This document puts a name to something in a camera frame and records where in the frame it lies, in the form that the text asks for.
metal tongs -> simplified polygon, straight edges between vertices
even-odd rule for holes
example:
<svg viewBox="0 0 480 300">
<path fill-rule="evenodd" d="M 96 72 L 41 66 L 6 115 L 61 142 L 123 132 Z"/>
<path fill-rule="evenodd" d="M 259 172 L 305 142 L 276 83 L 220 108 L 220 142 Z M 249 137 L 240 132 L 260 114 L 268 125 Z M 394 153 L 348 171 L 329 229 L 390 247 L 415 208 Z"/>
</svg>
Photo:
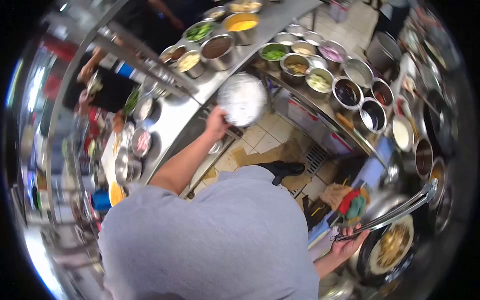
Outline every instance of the metal tongs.
<svg viewBox="0 0 480 300">
<path fill-rule="evenodd" d="M 370 223 L 367 223 L 360 227 L 359 229 L 353 230 L 352 235 L 344 236 L 342 233 L 339 233 L 335 236 L 335 241 L 343 241 L 343 240 L 352 240 L 356 238 L 362 231 L 364 230 L 377 230 L 386 225 L 392 224 L 393 222 L 403 218 L 404 216 L 408 215 L 409 213 L 413 212 L 420 206 L 428 203 L 437 192 L 438 186 L 438 179 L 433 178 L 430 182 L 427 182 L 423 188 L 413 195 L 410 199 L 408 199 L 405 203 L 400 205 L 399 207 L 391 210 L 390 212 L 386 213 L 385 215 L 372 220 Z"/>
</svg>

yellow sauce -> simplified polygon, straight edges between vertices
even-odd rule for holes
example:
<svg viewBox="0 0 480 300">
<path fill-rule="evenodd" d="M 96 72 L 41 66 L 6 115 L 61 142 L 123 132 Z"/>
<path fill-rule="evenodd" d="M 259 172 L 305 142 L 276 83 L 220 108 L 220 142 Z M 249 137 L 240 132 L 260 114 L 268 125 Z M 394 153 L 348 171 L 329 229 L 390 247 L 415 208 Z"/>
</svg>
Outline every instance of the yellow sauce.
<svg viewBox="0 0 480 300">
<path fill-rule="evenodd" d="M 108 191 L 108 196 L 110 197 L 110 204 L 114 206 L 118 202 L 122 201 L 125 195 L 123 194 L 122 188 L 115 181 L 110 185 Z"/>
<path fill-rule="evenodd" d="M 255 25 L 257 25 L 258 22 L 256 21 L 242 21 L 242 22 L 238 22 L 238 23 L 235 23 L 233 24 L 232 26 L 230 26 L 230 28 L 228 29 L 228 31 L 242 31 L 242 30 L 247 30 L 247 29 L 250 29 L 252 27 L 255 27 Z"/>
</svg>

stainless steel counter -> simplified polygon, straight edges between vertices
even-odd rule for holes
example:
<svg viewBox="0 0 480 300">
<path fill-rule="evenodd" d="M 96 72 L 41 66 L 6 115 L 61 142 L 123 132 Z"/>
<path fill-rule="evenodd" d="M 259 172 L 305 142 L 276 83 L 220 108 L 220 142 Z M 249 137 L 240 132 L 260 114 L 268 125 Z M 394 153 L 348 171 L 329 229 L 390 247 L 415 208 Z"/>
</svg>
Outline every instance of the stainless steel counter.
<svg viewBox="0 0 480 300">
<path fill-rule="evenodd" d="M 371 154 L 370 148 L 365 146 L 361 141 L 358 140 L 358 138 L 355 136 L 355 134 L 348 128 L 346 128 L 343 124 L 341 124 L 340 121 L 337 120 L 335 116 L 335 112 L 333 111 L 332 107 L 330 106 L 330 100 L 328 99 L 317 99 L 315 97 L 312 97 L 308 91 L 307 91 L 307 84 L 305 82 L 292 86 L 288 83 L 286 83 L 282 77 L 281 77 L 281 72 L 280 71 L 271 71 L 268 70 L 262 63 L 258 64 L 257 70 L 262 74 L 262 76 L 265 76 L 281 87 L 287 89 L 289 92 L 291 92 L 298 100 L 300 100 L 304 105 L 305 108 L 309 108 L 310 112 L 313 113 L 314 115 L 317 115 L 321 117 L 321 121 L 332 131 L 335 132 L 341 132 L 344 134 L 344 136 L 350 141 L 353 142 L 352 145 L 356 145 L 359 149 L 361 149 L 363 152 L 365 152 L 367 155 Z M 391 111 L 388 110 L 386 111 L 387 117 L 390 116 Z M 351 115 L 346 115 L 345 116 L 347 119 L 351 121 Z M 368 140 L 368 142 L 375 147 L 378 139 L 380 138 L 381 134 L 369 134 L 365 136 L 365 138 Z"/>
<path fill-rule="evenodd" d="M 155 109 L 152 116 L 144 122 L 144 126 L 152 134 L 152 148 L 143 160 L 143 171 L 139 183 L 147 184 L 151 180 L 156 170 L 169 158 L 175 140 L 180 136 L 188 122 L 228 77 L 240 70 L 263 44 L 291 24 L 294 18 L 306 15 L 321 4 L 322 2 L 319 0 L 265 1 L 264 7 L 259 12 L 260 21 L 257 25 L 255 43 L 235 47 L 235 64 L 233 67 L 221 72 L 207 68 L 201 76 L 193 80 L 198 89 L 197 92 L 193 93 L 194 99 L 187 97 L 179 99 L 174 95 L 160 99 L 161 112 L 158 108 Z M 226 30 L 221 28 L 221 24 L 218 24 L 213 34 L 223 33 L 226 33 Z M 184 39 L 177 43 L 177 45 L 183 44 L 188 44 L 187 48 L 189 49 L 200 49 L 201 46 L 196 43 L 188 43 Z M 111 136 L 102 156 L 102 164 L 109 183 L 115 180 L 114 157 L 111 151 L 113 140 L 114 138 Z"/>
</svg>

metal container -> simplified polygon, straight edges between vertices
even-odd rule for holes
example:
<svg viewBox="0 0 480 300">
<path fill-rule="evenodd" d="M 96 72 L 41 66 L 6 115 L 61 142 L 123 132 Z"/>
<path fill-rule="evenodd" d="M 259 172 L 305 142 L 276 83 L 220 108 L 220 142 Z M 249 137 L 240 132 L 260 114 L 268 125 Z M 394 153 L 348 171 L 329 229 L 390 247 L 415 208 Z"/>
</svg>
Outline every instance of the metal container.
<svg viewBox="0 0 480 300">
<path fill-rule="evenodd" d="M 216 12 L 218 13 L 222 12 L 223 14 L 213 18 L 210 17 L 211 14 Z M 203 17 L 204 17 L 204 21 L 222 21 L 223 19 L 225 19 L 226 14 L 227 14 L 227 8 L 221 5 L 221 6 L 216 6 L 214 8 L 207 10 L 206 12 L 204 12 Z"/>
<path fill-rule="evenodd" d="M 258 50 L 258 55 L 260 55 L 260 57 L 266 61 L 268 68 L 273 71 L 279 71 L 280 61 L 282 60 L 283 57 L 280 58 L 279 60 L 267 60 L 263 57 L 264 52 L 268 52 L 272 50 L 280 50 L 280 51 L 283 51 L 284 53 L 288 53 L 288 47 L 285 45 L 281 45 L 279 43 L 267 43 Z"/>
<path fill-rule="evenodd" d="M 147 147 L 145 148 L 144 151 L 139 151 L 138 150 L 138 141 L 140 139 L 140 136 L 146 132 L 148 136 L 148 142 L 147 142 Z M 148 150 L 150 150 L 150 146 L 152 145 L 152 137 L 150 136 L 150 133 L 145 127 L 139 127 L 135 130 L 132 136 L 132 152 L 135 154 L 136 157 L 142 158 L 144 157 L 147 153 Z"/>
<path fill-rule="evenodd" d="M 420 95 L 427 96 L 430 90 L 442 92 L 435 74 L 425 65 L 419 66 L 420 76 L 415 78 L 415 88 Z"/>
<path fill-rule="evenodd" d="M 263 0 L 234 0 L 232 1 L 231 3 L 229 3 L 229 6 L 228 6 L 228 10 L 232 13 L 241 13 L 241 12 L 238 12 L 238 11 L 235 11 L 232 9 L 232 7 L 230 6 L 230 4 L 244 4 L 246 2 L 256 2 L 256 3 L 260 3 L 261 6 L 260 7 L 257 7 L 257 8 L 252 8 L 251 10 L 243 10 L 241 12 L 251 12 L 251 13 L 257 13 L 259 12 L 261 9 L 262 9 L 262 6 L 263 6 Z"/>
<path fill-rule="evenodd" d="M 392 90 L 385 81 L 378 77 L 375 77 L 373 79 L 372 87 L 366 95 L 368 95 L 368 97 L 376 98 L 375 92 L 380 93 L 380 95 L 382 95 L 382 97 L 384 98 L 385 104 L 380 103 L 383 108 L 387 109 L 392 106 L 394 99 Z"/>
<path fill-rule="evenodd" d="M 185 57 L 189 56 L 189 55 L 192 55 L 192 54 L 199 54 L 197 50 L 191 50 L 191 51 L 188 51 L 187 53 L 183 54 L 179 60 L 177 61 L 177 64 L 180 63 L 183 59 L 185 59 Z M 202 75 L 203 72 L 205 71 L 205 67 L 204 65 L 202 64 L 202 60 L 199 59 L 198 62 L 193 65 L 190 69 L 188 70 L 185 70 L 183 72 L 180 72 L 180 74 L 182 73 L 186 73 L 189 77 L 191 78 L 197 78 L 198 76 Z"/>
<path fill-rule="evenodd" d="M 312 74 L 316 74 L 323 77 L 327 81 L 327 83 L 330 84 L 330 88 L 326 91 L 321 92 L 316 88 L 314 88 L 313 86 L 311 86 L 310 83 L 308 82 L 308 78 Z M 308 70 L 307 76 L 305 76 L 305 81 L 307 82 L 307 86 L 309 87 L 307 91 L 312 97 L 317 99 L 328 99 L 330 97 L 330 94 L 332 93 L 333 75 L 327 69 L 315 68 L 315 69 Z"/>
<path fill-rule="evenodd" d="M 173 53 L 173 51 L 175 51 L 176 48 L 177 48 L 176 45 L 172 45 L 170 47 L 165 48 L 165 50 L 162 51 L 162 53 L 160 54 L 160 59 L 163 61 L 163 63 L 171 64 L 171 63 L 174 62 L 174 60 L 172 60 L 171 56 L 167 60 L 163 60 L 162 57 L 166 54 Z"/>
<path fill-rule="evenodd" d="M 347 85 L 355 93 L 355 97 L 356 97 L 355 105 L 345 104 L 342 101 L 340 101 L 340 99 L 338 98 L 336 87 L 337 86 L 340 87 L 342 85 Z M 357 111 L 360 109 L 360 106 L 363 103 L 363 93 L 360 90 L 360 87 L 346 76 L 340 76 L 333 80 L 332 92 L 333 92 L 333 96 L 330 97 L 330 106 L 332 107 L 334 112 L 345 114 L 345 113 Z"/>
<path fill-rule="evenodd" d="M 408 131 L 408 145 L 407 146 L 401 145 L 395 137 L 395 129 L 396 129 L 397 126 L 401 126 L 401 125 L 399 125 L 400 123 L 402 123 Z M 392 132 L 391 132 L 390 137 L 391 137 L 392 141 L 394 141 L 394 143 L 396 144 L 396 146 L 400 150 L 402 150 L 404 152 L 411 151 L 412 147 L 413 147 L 413 142 L 414 142 L 414 134 L 413 134 L 413 128 L 412 128 L 412 125 L 410 124 L 410 121 L 407 118 L 405 118 L 404 116 L 394 115 L 393 119 L 392 119 Z"/>
<path fill-rule="evenodd" d="M 428 136 L 427 124 L 425 120 L 425 110 L 428 106 L 421 100 L 415 101 L 410 106 L 410 112 L 412 113 L 413 120 L 415 121 L 415 126 L 419 131 L 419 135 Z"/>
<path fill-rule="evenodd" d="M 310 65 L 312 68 L 317 68 L 317 69 L 327 69 L 327 61 L 321 57 L 320 55 L 310 55 L 308 57 L 308 60 L 310 61 Z"/>
<path fill-rule="evenodd" d="M 347 276 L 339 277 L 336 283 L 326 291 L 319 288 L 319 300 L 348 300 L 351 299 L 355 283 Z"/>
<path fill-rule="evenodd" d="M 306 42 L 308 42 L 308 43 L 310 43 L 310 44 L 312 44 L 316 47 L 320 46 L 321 43 L 324 41 L 324 38 L 321 35 L 319 35 L 318 33 L 316 33 L 315 31 L 307 31 L 303 35 L 303 39 Z"/>
<path fill-rule="evenodd" d="M 132 122 L 126 122 L 120 132 L 120 145 L 125 148 L 130 148 L 132 145 L 132 135 L 135 131 L 135 126 Z"/>
<path fill-rule="evenodd" d="M 428 178 L 433 164 L 433 150 L 428 139 L 419 138 L 412 152 L 406 152 L 402 157 L 406 173 L 417 174 L 422 180 Z"/>
<path fill-rule="evenodd" d="M 450 216 L 452 214 L 452 200 L 452 187 L 448 186 L 445 188 L 444 196 L 440 199 L 435 214 L 434 229 L 437 234 L 441 233 L 450 221 Z"/>
<path fill-rule="evenodd" d="M 437 175 L 439 175 L 438 185 L 437 185 L 437 192 L 435 193 L 435 197 L 428 203 L 428 207 L 433 210 L 438 207 L 440 200 L 443 198 L 445 193 L 445 183 L 447 178 L 446 167 L 444 159 L 438 156 L 435 158 L 432 164 L 432 169 L 430 171 L 428 179 L 431 179 L 434 175 L 433 172 L 436 171 Z"/>
<path fill-rule="evenodd" d="M 343 74 L 361 87 L 364 93 L 369 92 L 373 85 L 373 72 L 370 67 L 361 60 L 347 60 L 343 65 Z"/>
<path fill-rule="evenodd" d="M 180 46 L 177 46 L 177 47 L 175 48 L 175 50 L 173 50 L 172 56 L 173 56 L 173 54 L 174 54 L 178 49 L 181 49 L 181 48 L 183 48 L 183 49 L 185 50 L 185 52 L 184 52 L 183 54 L 185 54 L 185 53 L 188 51 L 187 45 L 180 45 Z M 181 55 L 180 55 L 177 59 L 174 59 L 174 58 L 172 57 L 171 62 L 176 62 L 176 61 L 178 61 L 180 57 L 181 57 Z"/>
<path fill-rule="evenodd" d="M 304 80 L 305 74 L 294 74 L 289 69 L 287 69 L 286 65 L 291 63 L 301 63 L 307 66 L 307 69 L 310 66 L 308 59 L 304 56 L 296 53 L 288 53 L 286 54 L 282 60 L 280 61 L 280 67 L 282 68 L 282 78 L 289 82 L 290 84 L 301 84 Z"/>
<path fill-rule="evenodd" d="M 212 42 L 216 39 L 221 39 L 221 38 L 226 38 L 230 42 L 230 46 L 228 47 L 228 49 L 222 55 L 220 55 L 219 57 L 216 57 L 216 58 L 213 58 L 213 59 L 206 58 L 204 56 L 205 47 L 210 42 Z M 201 60 L 205 64 L 209 65 L 210 67 L 212 67 L 216 71 L 224 71 L 226 69 L 229 69 L 233 65 L 233 63 L 235 62 L 234 57 L 233 57 L 233 52 L 232 52 L 232 49 L 233 49 L 234 46 L 235 46 L 235 41 L 233 40 L 233 37 L 231 35 L 214 36 L 214 37 L 210 38 L 209 40 L 207 40 L 206 42 L 204 42 L 202 44 L 202 46 L 200 47 Z"/>
<path fill-rule="evenodd" d="M 296 42 L 293 43 L 291 48 L 292 48 L 293 52 L 295 52 L 297 54 L 300 54 L 300 55 L 303 55 L 305 57 L 308 57 L 310 55 L 313 55 L 313 54 L 317 53 L 317 49 L 315 48 L 315 46 L 308 43 L 308 42 L 305 42 L 305 41 L 296 41 Z M 309 54 L 303 54 L 301 52 L 303 49 L 307 50 L 310 53 Z"/>
<path fill-rule="evenodd" d="M 220 86 L 217 103 L 227 112 L 225 120 L 229 124 L 247 127 L 263 115 L 266 91 L 258 78 L 240 72 L 229 77 Z"/>
<path fill-rule="evenodd" d="M 201 39 L 195 40 L 195 41 L 191 41 L 191 40 L 187 39 L 187 33 L 188 33 L 191 29 L 194 29 L 194 28 L 196 28 L 196 27 L 203 26 L 203 25 L 206 25 L 206 24 L 210 24 L 211 28 L 210 28 L 210 30 L 207 32 L 207 34 L 206 34 L 204 37 L 202 37 Z M 191 43 L 191 42 L 197 42 L 197 43 L 201 44 L 201 43 L 203 43 L 204 41 L 206 41 L 206 40 L 208 40 L 208 39 L 210 38 L 210 35 L 212 34 L 214 28 L 215 28 L 215 24 L 213 23 L 213 21 L 211 21 L 211 20 L 203 20 L 203 21 L 197 22 L 197 23 L 193 24 L 192 26 L 188 27 L 187 30 L 185 30 L 181 36 L 182 36 L 185 40 L 187 40 L 189 43 Z"/>
<path fill-rule="evenodd" d="M 323 47 L 334 48 L 336 51 L 338 51 L 340 56 L 343 57 L 343 60 L 337 61 L 337 60 L 333 60 L 333 59 L 328 58 L 326 55 L 324 55 L 322 53 L 322 48 Z M 345 61 L 345 59 L 347 57 L 347 51 L 345 50 L 345 48 L 343 48 L 343 46 L 341 44 L 339 44 L 335 41 L 325 40 L 321 43 L 320 46 L 318 46 L 318 50 L 320 51 L 320 54 L 323 56 L 323 58 L 325 58 L 325 60 L 327 61 L 328 70 L 330 72 L 332 72 L 332 74 L 338 74 L 342 70 L 342 63 Z"/>
<path fill-rule="evenodd" d="M 299 36 L 299 37 L 302 37 L 307 32 L 307 29 L 305 29 L 303 26 L 296 25 L 296 24 L 288 25 L 285 28 L 285 30 L 290 34 L 293 34 L 294 36 Z"/>
<path fill-rule="evenodd" d="M 252 12 L 241 12 L 241 13 L 236 13 L 233 14 L 229 17 L 227 17 L 223 22 L 223 28 L 225 28 L 229 34 L 231 34 L 235 38 L 235 43 L 237 45 L 251 45 L 255 42 L 255 37 L 257 33 L 257 26 L 255 25 L 252 28 L 249 28 L 247 30 L 241 30 L 241 31 L 229 31 L 228 29 L 233 25 L 238 22 L 244 22 L 244 21 L 255 21 L 259 22 L 258 15 Z"/>
<path fill-rule="evenodd" d="M 374 98 L 364 99 L 360 109 L 352 117 L 353 125 L 360 133 L 380 134 L 385 131 L 387 116 L 384 108 Z"/>
<path fill-rule="evenodd" d="M 299 38 L 288 32 L 280 32 L 275 36 L 274 40 L 279 44 L 292 46 L 293 42 L 298 41 Z"/>
<path fill-rule="evenodd" d="M 379 72 L 386 71 L 396 61 L 400 61 L 402 52 L 389 35 L 377 32 L 365 52 L 367 60 Z"/>
<path fill-rule="evenodd" d="M 148 118 L 148 116 L 150 116 L 152 110 L 153 98 L 150 96 L 143 96 L 142 98 L 138 99 L 137 105 L 135 105 L 135 108 L 133 109 L 132 117 L 135 122 L 142 122 Z"/>
<path fill-rule="evenodd" d="M 120 148 L 115 159 L 115 178 L 120 185 L 138 180 L 142 174 L 142 163 L 127 148 Z"/>
<path fill-rule="evenodd" d="M 150 72 L 157 75 L 162 81 L 167 84 L 173 84 L 175 78 L 159 65 L 155 65 L 149 69 Z M 157 81 L 150 76 L 145 76 L 144 82 L 140 86 L 140 90 L 145 94 L 150 94 L 153 98 L 166 97 L 170 92 L 165 88 L 159 86 Z"/>
<path fill-rule="evenodd" d="M 458 141 L 455 113 L 438 91 L 431 90 L 427 99 L 439 113 L 437 115 L 430 107 L 426 107 L 428 124 L 431 125 L 428 128 L 433 132 L 433 134 L 432 132 L 429 133 L 429 138 L 430 141 L 435 140 L 435 145 L 432 145 L 433 151 L 437 152 L 438 150 L 445 156 L 452 156 L 456 151 Z"/>
</svg>

floor drain grate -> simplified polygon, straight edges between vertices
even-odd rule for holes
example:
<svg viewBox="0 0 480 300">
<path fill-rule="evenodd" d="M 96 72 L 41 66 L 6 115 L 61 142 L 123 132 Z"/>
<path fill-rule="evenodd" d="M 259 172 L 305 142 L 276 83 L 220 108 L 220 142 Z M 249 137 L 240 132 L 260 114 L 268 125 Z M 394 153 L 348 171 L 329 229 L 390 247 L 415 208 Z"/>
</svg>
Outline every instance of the floor drain grate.
<svg viewBox="0 0 480 300">
<path fill-rule="evenodd" d="M 317 174 L 323 164 L 327 161 L 328 157 L 328 152 L 325 149 L 320 147 L 319 144 L 313 143 L 313 146 L 305 154 L 307 164 L 310 165 L 310 167 L 307 169 L 307 172 L 309 172 L 312 177 L 315 176 L 315 174 Z M 290 191 L 290 194 L 292 194 L 292 196 L 295 198 L 303 190 L 303 188 L 304 187 Z"/>
</svg>

